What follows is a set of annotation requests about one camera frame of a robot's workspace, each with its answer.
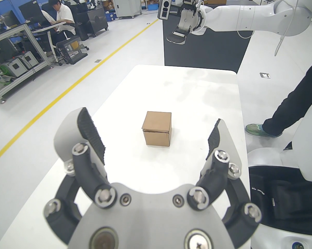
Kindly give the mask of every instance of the black pants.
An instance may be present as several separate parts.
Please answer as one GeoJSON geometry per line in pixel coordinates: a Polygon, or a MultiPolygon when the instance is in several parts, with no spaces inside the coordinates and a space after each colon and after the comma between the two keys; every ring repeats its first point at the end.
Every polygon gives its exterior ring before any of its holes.
{"type": "Polygon", "coordinates": [[[294,91],[283,100],[272,118],[265,120],[262,128],[266,133],[277,136],[281,134],[284,129],[301,119],[311,105],[312,66],[308,69],[306,75],[294,91]]]}
{"type": "Polygon", "coordinates": [[[59,33],[56,33],[54,36],[51,35],[53,45],[56,45],[57,43],[66,40],[64,32],[65,32],[67,38],[71,38],[71,37],[74,36],[74,34],[72,32],[70,32],[70,31],[68,31],[68,30],[63,30],[63,31],[61,31],[59,33]]]}

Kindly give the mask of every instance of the man in white shirt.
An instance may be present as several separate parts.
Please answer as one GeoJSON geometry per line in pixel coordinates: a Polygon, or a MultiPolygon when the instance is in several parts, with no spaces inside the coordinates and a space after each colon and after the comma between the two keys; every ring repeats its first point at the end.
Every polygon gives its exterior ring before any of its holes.
{"type": "MultiPolygon", "coordinates": [[[[58,24],[66,22],[67,24],[74,23],[73,15],[70,8],[60,2],[60,0],[49,0],[49,5],[52,6],[57,11],[57,20],[55,22],[50,22],[51,24],[58,24]]],[[[70,25],[60,25],[57,29],[57,34],[55,43],[66,40],[75,35],[75,28],[70,25]]]]}

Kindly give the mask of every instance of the person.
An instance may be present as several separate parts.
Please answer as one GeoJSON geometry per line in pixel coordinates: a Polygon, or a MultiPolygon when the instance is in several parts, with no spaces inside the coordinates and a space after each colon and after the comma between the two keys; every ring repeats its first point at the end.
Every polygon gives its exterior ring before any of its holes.
{"type": "MultiPolygon", "coordinates": [[[[52,25],[66,22],[68,24],[74,23],[73,14],[70,8],[60,2],[60,0],[49,0],[49,5],[52,6],[57,12],[57,20],[51,22],[52,25]]],[[[55,45],[58,42],[66,40],[67,38],[75,35],[75,28],[69,25],[60,25],[57,29],[58,34],[55,39],[52,39],[55,45]]]]}
{"type": "Polygon", "coordinates": [[[256,136],[279,137],[284,129],[304,117],[311,105],[312,66],[294,91],[283,100],[272,118],[265,120],[263,124],[252,123],[247,125],[246,132],[256,136]]]}

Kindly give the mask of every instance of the cable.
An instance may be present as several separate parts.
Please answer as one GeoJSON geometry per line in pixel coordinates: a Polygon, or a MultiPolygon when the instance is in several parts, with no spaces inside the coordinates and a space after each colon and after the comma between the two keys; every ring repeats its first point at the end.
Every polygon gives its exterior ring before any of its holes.
{"type": "Polygon", "coordinates": [[[240,35],[239,31],[237,31],[238,35],[239,35],[242,39],[249,39],[250,37],[253,36],[254,32],[255,32],[255,31],[253,31],[253,33],[252,33],[249,37],[243,37],[243,36],[240,35]]]}
{"type": "Polygon", "coordinates": [[[279,41],[279,43],[278,43],[278,45],[277,45],[277,47],[276,47],[274,56],[277,55],[277,53],[278,53],[278,51],[279,51],[279,49],[280,49],[280,46],[281,46],[281,44],[283,43],[283,40],[285,39],[285,35],[286,35],[288,29],[290,28],[290,26],[291,26],[291,24],[292,24],[292,21],[293,21],[294,16],[295,16],[295,12],[296,12],[297,7],[298,7],[298,2],[299,2],[299,0],[297,0],[297,2],[296,2],[296,4],[295,4],[295,8],[294,8],[293,6],[291,6],[291,5],[290,5],[288,2],[286,2],[285,0],[280,0],[280,1],[285,2],[286,4],[288,4],[288,5],[292,8],[292,10],[293,10],[293,16],[292,16],[292,19],[291,19],[290,23],[288,24],[287,29],[285,30],[284,35],[282,35],[282,36],[280,37],[280,41],[279,41]]]}

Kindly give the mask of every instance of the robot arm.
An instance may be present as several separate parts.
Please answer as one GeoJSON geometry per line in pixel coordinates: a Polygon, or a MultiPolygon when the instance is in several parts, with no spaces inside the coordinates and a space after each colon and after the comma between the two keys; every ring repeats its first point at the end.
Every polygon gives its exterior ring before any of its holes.
{"type": "Polygon", "coordinates": [[[208,143],[196,185],[163,194],[140,193],[108,182],[105,146],[87,109],[77,109],[55,135],[66,176],[45,205],[47,223],[68,249],[239,248],[258,227],[261,211],[240,180],[240,158],[223,120],[216,122],[208,143]],[[92,200],[83,216],[74,203],[80,187],[92,200]],[[231,206],[221,219],[212,203],[224,190],[231,206]]]}
{"type": "MultiPolygon", "coordinates": [[[[159,19],[167,20],[164,9],[169,0],[163,0],[158,12],[159,19]]],[[[275,0],[264,6],[219,6],[201,5],[202,0],[183,0],[177,15],[181,14],[177,29],[167,37],[175,44],[184,44],[188,34],[202,34],[205,27],[214,31],[264,30],[282,36],[302,33],[312,18],[312,0],[275,0]]]]}

